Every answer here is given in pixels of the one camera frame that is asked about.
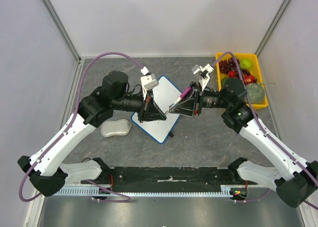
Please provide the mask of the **white marker pen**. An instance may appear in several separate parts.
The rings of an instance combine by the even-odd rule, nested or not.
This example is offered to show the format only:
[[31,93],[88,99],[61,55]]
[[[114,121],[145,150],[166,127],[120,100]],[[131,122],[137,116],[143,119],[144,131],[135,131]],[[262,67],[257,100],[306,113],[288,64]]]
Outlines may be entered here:
[[168,110],[172,109],[175,105],[177,105],[182,100],[181,97],[178,97],[169,107]]

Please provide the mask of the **magenta marker cap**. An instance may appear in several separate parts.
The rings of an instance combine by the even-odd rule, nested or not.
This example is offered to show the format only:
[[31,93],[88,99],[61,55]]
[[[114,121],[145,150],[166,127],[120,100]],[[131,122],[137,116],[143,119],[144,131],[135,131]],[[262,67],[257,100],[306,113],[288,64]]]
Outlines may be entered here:
[[187,89],[180,95],[180,98],[183,99],[191,90],[192,87],[187,87]]

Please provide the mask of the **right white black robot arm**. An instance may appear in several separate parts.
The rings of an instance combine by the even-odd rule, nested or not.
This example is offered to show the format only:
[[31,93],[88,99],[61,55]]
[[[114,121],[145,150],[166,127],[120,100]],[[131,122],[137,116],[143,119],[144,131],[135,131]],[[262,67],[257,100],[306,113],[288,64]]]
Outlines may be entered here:
[[256,165],[246,158],[238,158],[229,165],[228,180],[239,184],[251,181],[269,188],[292,208],[318,189],[318,163],[308,162],[279,140],[257,116],[244,99],[247,91],[241,80],[228,79],[220,91],[201,89],[191,82],[187,91],[168,108],[171,114],[198,116],[204,108],[224,108],[224,123],[251,142],[273,164]]

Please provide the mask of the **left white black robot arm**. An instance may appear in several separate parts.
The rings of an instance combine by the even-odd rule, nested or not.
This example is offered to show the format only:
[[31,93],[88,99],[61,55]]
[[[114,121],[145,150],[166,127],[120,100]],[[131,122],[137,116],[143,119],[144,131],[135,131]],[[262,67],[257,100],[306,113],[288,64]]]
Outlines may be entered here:
[[22,156],[18,165],[40,194],[49,197],[65,184],[94,180],[107,182],[110,168],[96,157],[87,162],[64,164],[66,156],[115,110],[135,112],[140,122],[165,121],[166,116],[154,101],[153,88],[158,86],[154,74],[141,77],[141,91],[128,91],[128,76],[112,71],[103,78],[102,85],[84,97],[65,126],[45,147],[31,157]]

